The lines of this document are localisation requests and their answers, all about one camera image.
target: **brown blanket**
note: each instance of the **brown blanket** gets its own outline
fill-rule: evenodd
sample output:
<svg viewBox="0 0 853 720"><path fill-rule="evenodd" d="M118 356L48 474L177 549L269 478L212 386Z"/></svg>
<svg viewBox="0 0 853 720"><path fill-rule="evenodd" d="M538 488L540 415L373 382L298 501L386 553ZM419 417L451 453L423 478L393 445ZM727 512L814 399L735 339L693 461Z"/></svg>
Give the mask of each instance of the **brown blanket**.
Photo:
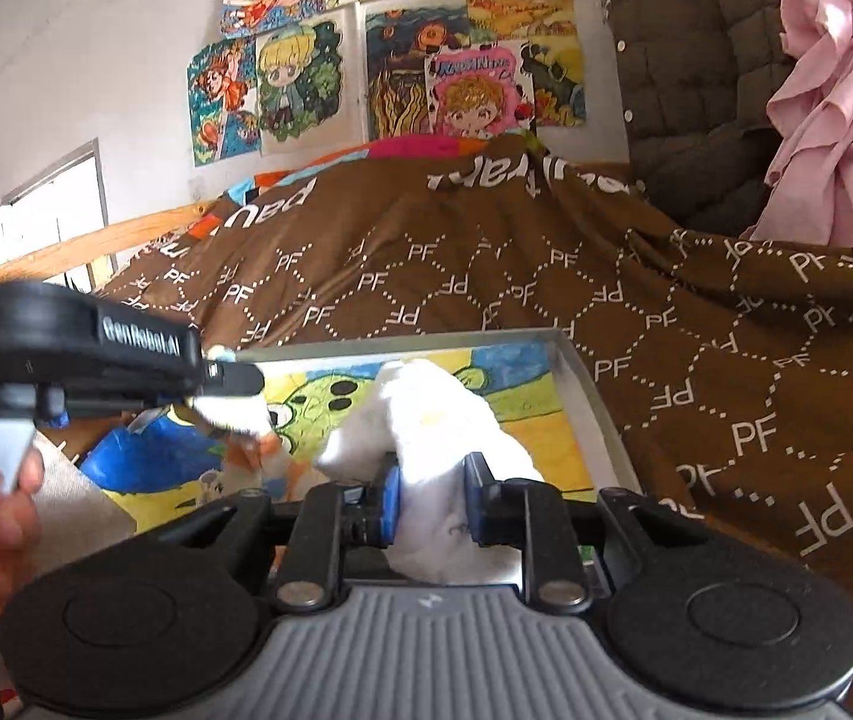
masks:
<svg viewBox="0 0 853 720"><path fill-rule="evenodd" d="M647 490L853 593L853 250L676 229L516 136L214 214L106 294L237 348L564 328Z"/></svg>

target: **quilted fabric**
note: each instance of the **quilted fabric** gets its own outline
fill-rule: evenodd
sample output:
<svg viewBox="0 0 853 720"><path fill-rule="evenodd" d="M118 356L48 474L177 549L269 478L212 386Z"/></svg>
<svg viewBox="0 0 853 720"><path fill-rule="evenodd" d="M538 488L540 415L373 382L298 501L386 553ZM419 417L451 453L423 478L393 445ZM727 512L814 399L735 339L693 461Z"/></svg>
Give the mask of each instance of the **quilted fabric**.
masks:
<svg viewBox="0 0 853 720"><path fill-rule="evenodd" d="M793 68L780 0L610 0L634 174L684 227L739 235L780 146L766 103Z"/></svg>

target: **wooden bed frame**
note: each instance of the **wooden bed frame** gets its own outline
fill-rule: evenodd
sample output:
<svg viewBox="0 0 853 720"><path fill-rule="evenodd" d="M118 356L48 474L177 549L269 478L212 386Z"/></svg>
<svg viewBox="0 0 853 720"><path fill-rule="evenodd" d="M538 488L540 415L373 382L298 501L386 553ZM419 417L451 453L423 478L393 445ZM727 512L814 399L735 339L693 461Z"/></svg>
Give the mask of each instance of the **wooden bed frame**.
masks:
<svg viewBox="0 0 853 720"><path fill-rule="evenodd" d="M14 279L43 281L88 265L93 288L101 287L113 276L109 255L141 247L172 230L192 224L202 218L216 202L204 200L170 211L120 221L61 244L41 248L0 265L0 282Z"/></svg>

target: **pink clothing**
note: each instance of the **pink clothing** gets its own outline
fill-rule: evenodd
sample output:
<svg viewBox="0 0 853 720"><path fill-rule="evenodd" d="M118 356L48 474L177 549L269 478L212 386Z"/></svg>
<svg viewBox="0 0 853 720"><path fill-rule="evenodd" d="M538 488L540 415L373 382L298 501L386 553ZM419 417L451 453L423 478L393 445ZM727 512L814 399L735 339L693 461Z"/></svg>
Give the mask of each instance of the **pink clothing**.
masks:
<svg viewBox="0 0 853 720"><path fill-rule="evenodd" d="M853 0L782 0L783 50L797 58L766 113L783 144L756 240L853 247Z"/></svg>

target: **pink poster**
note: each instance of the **pink poster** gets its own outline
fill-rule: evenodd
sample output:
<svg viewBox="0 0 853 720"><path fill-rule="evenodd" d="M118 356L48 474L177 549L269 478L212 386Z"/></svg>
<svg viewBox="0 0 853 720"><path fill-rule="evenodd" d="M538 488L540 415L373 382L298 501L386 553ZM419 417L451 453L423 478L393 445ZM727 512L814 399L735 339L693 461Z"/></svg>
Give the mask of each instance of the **pink poster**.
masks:
<svg viewBox="0 0 853 720"><path fill-rule="evenodd" d="M522 68L525 41L472 49L443 49L426 60L426 93L433 132L492 138L529 129L534 116L533 77Z"/></svg>

